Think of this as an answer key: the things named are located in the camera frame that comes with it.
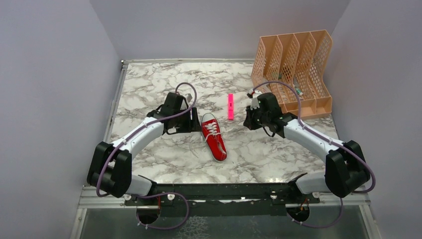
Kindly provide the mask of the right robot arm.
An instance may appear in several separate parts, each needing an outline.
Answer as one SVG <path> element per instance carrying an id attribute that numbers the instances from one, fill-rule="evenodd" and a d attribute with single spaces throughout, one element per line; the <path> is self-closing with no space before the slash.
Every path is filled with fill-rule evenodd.
<path id="1" fill-rule="evenodd" d="M 255 91 L 248 97 L 251 104 L 246 107 L 245 127 L 262 128 L 270 137 L 278 135 L 296 142 L 325 164 L 324 172 L 303 174 L 289 182 L 287 196 L 292 202 L 298 203 L 311 193 L 328 192 L 344 198 L 371 179 L 357 142 L 333 139 L 312 129 L 295 114 L 283 113 L 272 93 Z"/>

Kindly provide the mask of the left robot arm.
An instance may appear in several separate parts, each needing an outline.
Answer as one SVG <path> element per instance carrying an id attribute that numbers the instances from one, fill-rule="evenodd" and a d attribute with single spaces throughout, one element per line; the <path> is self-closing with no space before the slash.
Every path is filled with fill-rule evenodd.
<path id="1" fill-rule="evenodd" d="M 189 106 L 187 99 L 177 93 L 168 93 L 165 102 L 150 111 L 143 122 L 122 138 L 100 142 L 94 150 L 87 175 L 87 183 L 103 196 L 120 198 L 137 195 L 144 204 L 156 200 L 155 182 L 132 173 L 132 161 L 149 143 L 169 134 L 199 132 L 198 110 Z"/>

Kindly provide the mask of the red canvas sneaker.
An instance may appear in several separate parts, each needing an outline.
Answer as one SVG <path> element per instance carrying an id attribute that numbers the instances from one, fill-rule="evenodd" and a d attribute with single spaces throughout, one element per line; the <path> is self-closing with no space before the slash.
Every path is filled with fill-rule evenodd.
<path id="1" fill-rule="evenodd" d="M 202 134 L 204 134 L 204 136 L 206 136 L 208 134 L 208 132 L 205 128 L 205 125 L 208 124 L 208 123 L 212 123 L 212 122 L 217 123 L 217 130 L 218 130 L 218 132 L 221 133 L 217 118 L 212 113 L 206 113 L 202 116 L 201 122 L 200 122 Z M 222 148 L 225 149 L 225 151 L 226 151 L 222 135 L 218 135 L 217 138 L 218 138 L 219 143 L 221 143 Z M 206 144 L 208 145 L 214 160 L 216 160 L 218 162 L 224 162 L 227 159 L 227 155 L 223 155 L 220 152 L 220 150 L 218 149 L 217 141 L 214 138 L 209 137 Z"/>

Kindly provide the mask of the white shoelace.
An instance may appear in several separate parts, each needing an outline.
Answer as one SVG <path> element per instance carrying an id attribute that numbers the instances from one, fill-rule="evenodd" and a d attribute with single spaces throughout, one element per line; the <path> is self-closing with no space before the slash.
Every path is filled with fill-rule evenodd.
<path id="1" fill-rule="evenodd" d="M 217 147 L 220 150 L 220 152 L 223 155 L 227 155 L 227 152 L 225 151 L 225 149 L 222 148 L 222 145 L 221 145 L 221 143 L 219 143 L 218 138 L 217 138 L 218 135 L 221 135 L 221 133 L 218 132 L 218 130 L 217 130 L 217 123 L 216 122 L 208 123 L 208 124 L 205 125 L 205 128 L 206 128 L 208 134 L 206 136 L 204 136 L 204 134 L 203 134 L 202 141 L 207 142 L 209 137 L 214 138 L 217 141 Z M 195 149 L 192 147 L 192 145 L 193 145 L 194 142 L 198 142 L 198 141 L 199 141 L 199 139 L 196 139 L 196 140 L 189 143 L 189 150 L 191 151 L 192 155 L 194 155 L 196 158 L 198 158 L 198 155 L 196 154 Z"/>

